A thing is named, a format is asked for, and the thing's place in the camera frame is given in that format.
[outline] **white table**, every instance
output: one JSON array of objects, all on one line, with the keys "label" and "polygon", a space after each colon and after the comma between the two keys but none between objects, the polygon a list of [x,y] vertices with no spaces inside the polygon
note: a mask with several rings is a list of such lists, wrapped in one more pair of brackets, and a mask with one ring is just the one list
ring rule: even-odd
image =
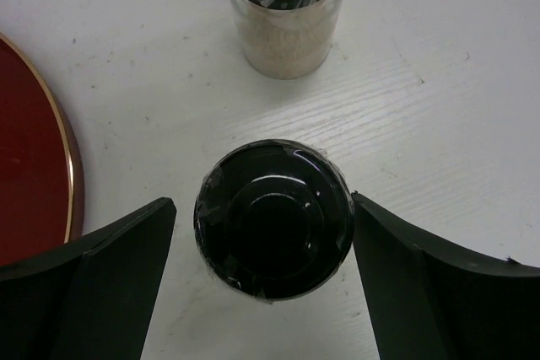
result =
[{"label": "white table", "polygon": [[352,189],[407,220],[540,266],[540,0],[345,0],[331,55],[293,82],[247,65],[227,0],[0,0],[0,30],[71,117],[86,232],[175,200],[143,359],[378,358],[353,255],[274,305],[209,275],[198,187],[256,139],[325,148]]}]

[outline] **table top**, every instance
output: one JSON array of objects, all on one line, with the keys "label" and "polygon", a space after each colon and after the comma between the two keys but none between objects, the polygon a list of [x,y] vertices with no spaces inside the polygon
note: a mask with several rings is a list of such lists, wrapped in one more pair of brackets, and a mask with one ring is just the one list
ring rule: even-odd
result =
[{"label": "table top", "polygon": [[209,274],[192,210],[231,149],[327,150],[356,189],[488,255],[540,266],[540,0],[344,0],[327,61],[255,72],[228,0],[0,0],[0,31],[78,136],[85,232],[158,196],[178,208],[143,359],[375,359],[353,255],[319,290],[260,304]]}]

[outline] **clear container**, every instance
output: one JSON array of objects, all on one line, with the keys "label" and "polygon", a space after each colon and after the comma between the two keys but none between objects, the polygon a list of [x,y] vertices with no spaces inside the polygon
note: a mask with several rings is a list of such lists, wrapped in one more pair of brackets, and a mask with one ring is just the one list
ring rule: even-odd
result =
[{"label": "clear container", "polygon": [[259,72],[305,76],[327,58],[342,0],[231,0],[240,44]]}]

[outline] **black speck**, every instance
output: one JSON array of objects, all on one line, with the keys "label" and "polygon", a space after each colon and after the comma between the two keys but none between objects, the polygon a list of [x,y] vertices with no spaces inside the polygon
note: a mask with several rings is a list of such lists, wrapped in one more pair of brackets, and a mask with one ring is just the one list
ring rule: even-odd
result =
[{"label": "black speck", "polygon": [[506,263],[508,263],[509,265],[520,265],[521,264],[519,261],[516,261],[516,260],[512,259],[509,256],[506,256]]}]

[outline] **red round lid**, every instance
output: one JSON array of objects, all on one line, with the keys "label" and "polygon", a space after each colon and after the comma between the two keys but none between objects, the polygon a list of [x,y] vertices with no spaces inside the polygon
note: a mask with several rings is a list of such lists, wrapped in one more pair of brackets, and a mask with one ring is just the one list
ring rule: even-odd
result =
[{"label": "red round lid", "polygon": [[60,105],[0,34],[0,266],[80,235],[83,176]]}]

